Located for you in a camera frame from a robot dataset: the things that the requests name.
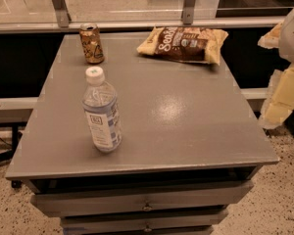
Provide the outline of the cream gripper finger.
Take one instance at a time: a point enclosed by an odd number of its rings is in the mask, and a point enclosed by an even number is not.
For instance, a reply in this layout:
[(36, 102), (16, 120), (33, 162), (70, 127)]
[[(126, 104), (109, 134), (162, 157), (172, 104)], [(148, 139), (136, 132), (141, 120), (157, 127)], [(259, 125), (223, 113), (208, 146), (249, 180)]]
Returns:
[(278, 23), (274, 26), (268, 33), (259, 39), (258, 45), (266, 49), (277, 48), (279, 45), (281, 27), (282, 23)]
[(294, 63), (275, 70), (270, 77), (267, 99), (261, 108), (259, 125), (264, 129), (281, 126), (294, 111)]

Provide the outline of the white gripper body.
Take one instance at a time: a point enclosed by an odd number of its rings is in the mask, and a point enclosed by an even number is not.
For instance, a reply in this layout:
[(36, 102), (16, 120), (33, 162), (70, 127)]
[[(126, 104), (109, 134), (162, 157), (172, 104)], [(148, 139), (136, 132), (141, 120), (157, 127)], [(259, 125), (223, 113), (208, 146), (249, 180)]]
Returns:
[(279, 36), (279, 56), (294, 63), (294, 8), (282, 23)]

